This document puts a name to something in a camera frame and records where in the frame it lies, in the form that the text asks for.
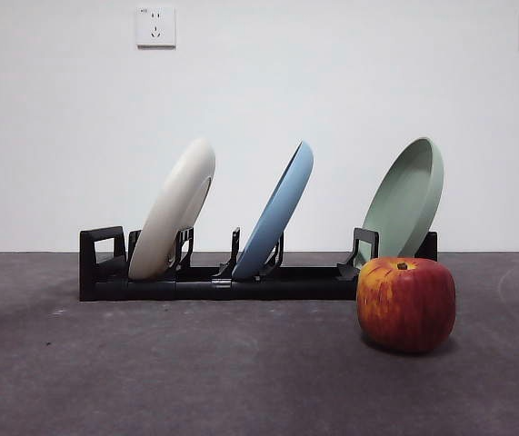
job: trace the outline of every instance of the apple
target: apple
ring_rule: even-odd
[[[374,342],[400,352],[431,351],[453,329],[453,276],[429,259],[373,259],[358,277],[356,310]]]

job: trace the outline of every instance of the black dish rack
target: black dish rack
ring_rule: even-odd
[[[353,249],[336,266],[283,266],[284,236],[263,269],[251,280],[231,277],[239,253],[239,228],[233,231],[231,256],[216,266],[192,266],[195,229],[184,229],[175,238],[173,264],[152,280],[131,280],[128,267],[140,231],[130,232],[128,253],[124,229],[107,227],[79,233],[79,300],[353,300],[358,273],[354,259],[360,242],[370,243],[372,257],[378,257],[379,234],[355,228]],[[98,261],[95,243],[114,239],[114,253]],[[188,243],[184,253],[183,247]],[[415,257],[437,260],[437,233],[429,232]]]

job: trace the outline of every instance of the wall socket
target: wall socket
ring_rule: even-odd
[[[176,10],[173,7],[139,7],[135,15],[138,47],[176,47]]]

